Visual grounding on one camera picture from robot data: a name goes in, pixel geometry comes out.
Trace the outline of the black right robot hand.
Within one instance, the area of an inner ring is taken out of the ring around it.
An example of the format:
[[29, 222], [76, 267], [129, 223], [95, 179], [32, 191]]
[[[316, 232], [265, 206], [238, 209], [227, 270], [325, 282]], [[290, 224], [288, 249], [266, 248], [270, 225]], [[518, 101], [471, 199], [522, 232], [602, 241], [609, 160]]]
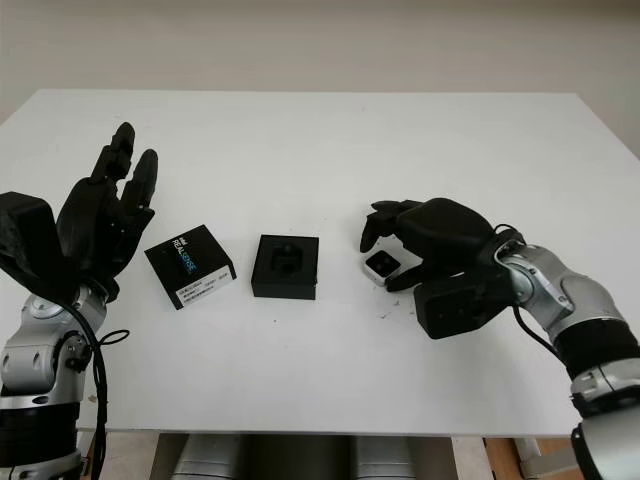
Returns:
[[494, 237], [491, 224], [474, 210], [446, 198], [425, 202], [378, 201], [367, 216], [360, 251], [370, 251], [381, 237], [394, 236], [422, 262], [385, 282], [398, 292], [472, 268]]

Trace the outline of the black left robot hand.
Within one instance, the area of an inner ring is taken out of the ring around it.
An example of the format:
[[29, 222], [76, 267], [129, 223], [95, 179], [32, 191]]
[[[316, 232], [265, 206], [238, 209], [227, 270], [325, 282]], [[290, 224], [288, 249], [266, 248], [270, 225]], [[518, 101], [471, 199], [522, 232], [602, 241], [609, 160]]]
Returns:
[[143, 152], [131, 166], [135, 130], [122, 123], [102, 148], [90, 176], [79, 180], [56, 221], [63, 254], [72, 259], [80, 282], [114, 301], [116, 277], [131, 261], [155, 211], [150, 207], [158, 173], [158, 156]]

